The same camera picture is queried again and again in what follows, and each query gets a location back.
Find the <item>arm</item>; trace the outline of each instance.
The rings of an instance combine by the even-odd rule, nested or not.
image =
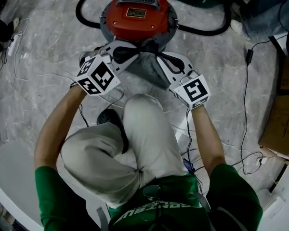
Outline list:
[[[263,211],[252,187],[226,164],[222,142],[203,105],[192,110],[203,165],[210,177],[207,200],[210,221],[217,230],[241,230],[224,212],[230,212],[247,230],[255,231]]]
[[[192,116],[201,159],[210,177],[217,165],[226,163],[222,142],[203,105],[193,109]]]
[[[49,166],[57,170],[56,162],[76,111],[86,93],[76,85],[58,103],[39,133],[35,153],[35,169]]]

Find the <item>strap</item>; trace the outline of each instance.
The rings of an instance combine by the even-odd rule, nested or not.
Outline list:
[[[203,195],[201,195],[200,193],[198,193],[198,192],[191,192],[191,194],[192,194],[193,196],[195,196],[195,197],[199,200],[201,206],[202,206],[202,207],[206,210],[206,212],[208,213],[208,212],[210,211],[210,206],[209,206],[209,203],[208,203],[207,199],[206,199]]]
[[[101,222],[101,231],[108,231],[108,220],[102,207],[96,209],[97,215]]]
[[[223,211],[224,213],[226,213],[228,216],[230,216],[233,221],[236,222],[236,224],[241,228],[242,231],[248,231],[247,228],[244,227],[244,225],[238,220],[236,219],[228,210],[225,210],[224,208],[222,207],[218,207],[216,210],[220,210],[220,211]]]

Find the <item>knee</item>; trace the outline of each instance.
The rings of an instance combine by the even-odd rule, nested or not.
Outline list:
[[[150,98],[144,94],[136,94],[131,97],[125,104],[125,110],[139,110],[149,107],[154,107],[158,104],[158,101],[154,98]]]

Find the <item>concrete floor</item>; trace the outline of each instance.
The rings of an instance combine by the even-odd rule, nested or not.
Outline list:
[[[21,38],[21,44],[15,59],[17,77],[30,79],[35,75],[56,73],[74,78],[79,70],[79,55],[83,51],[93,50],[106,43],[98,29],[82,25],[75,16],[76,4],[79,0],[8,0],[1,18],[10,22],[15,17],[29,18],[28,28]],[[103,8],[111,0],[87,0],[83,7],[86,18],[99,21]],[[199,29],[215,29],[223,22],[222,7],[212,9],[194,8],[183,3],[168,0],[177,11],[180,23]],[[21,22],[17,31],[23,31],[26,21]],[[204,37],[177,31],[167,50],[188,56],[194,66],[203,74],[208,82],[211,98],[206,103],[208,113],[215,125],[221,140],[225,144],[240,147],[244,132],[243,93],[246,81],[245,52],[253,46],[232,29],[225,33]],[[259,150],[258,140],[266,123],[276,88],[278,59],[273,45],[257,46],[252,63],[249,65],[249,84],[246,95],[247,135],[244,150]],[[148,93],[155,96],[164,107],[171,124],[186,129],[186,107],[170,92],[163,91],[152,84],[129,73],[122,73],[120,88],[124,91],[124,101],[137,93]],[[14,56],[7,58],[0,75],[0,137],[1,143],[12,140],[23,140],[33,153],[39,131],[56,104],[68,91],[71,81],[56,76],[37,77],[31,81],[23,81],[14,77]],[[120,97],[112,91],[107,98],[110,101]],[[99,113],[108,103],[99,97],[86,97],[83,113],[89,125],[96,124]],[[77,113],[70,134],[85,124]],[[180,149],[186,151],[189,138],[185,130],[175,128]],[[224,144],[226,160],[229,164],[240,161],[240,151]],[[192,148],[197,147],[196,140]],[[199,157],[198,151],[191,152],[192,161]],[[246,159],[247,172],[257,169],[256,156]],[[120,161],[133,165],[132,152],[120,156]],[[197,161],[195,168],[202,166]],[[274,158],[254,174],[244,176],[242,164],[236,165],[243,176],[257,191],[270,187],[282,166]],[[209,179],[205,170],[197,172],[203,182],[203,192],[208,191]]]

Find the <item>gray cloth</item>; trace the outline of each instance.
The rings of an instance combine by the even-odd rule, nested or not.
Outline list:
[[[163,90],[169,87],[169,82],[163,74],[154,54],[141,52],[139,57],[128,66],[126,71]]]
[[[128,202],[155,178],[188,173],[173,129],[156,99],[141,94],[129,99],[123,125],[137,169],[114,159],[122,152],[123,139],[120,129],[111,123],[79,130],[61,150],[68,172],[111,208]]]
[[[283,5],[279,20],[278,12],[285,0],[250,0],[246,7],[241,7],[244,29],[250,38],[265,38],[289,31],[289,0]]]

